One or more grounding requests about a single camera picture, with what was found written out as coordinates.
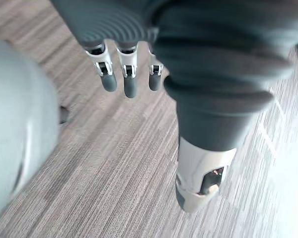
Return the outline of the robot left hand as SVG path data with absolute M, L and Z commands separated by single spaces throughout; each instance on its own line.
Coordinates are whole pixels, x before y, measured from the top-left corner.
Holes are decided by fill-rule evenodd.
M 149 47 L 149 87 L 176 102 L 176 198 L 195 213 L 217 194 L 253 118 L 273 101 L 266 86 L 292 72 L 298 0 L 54 0 L 106 91 L 137 94 L 137 49 Z

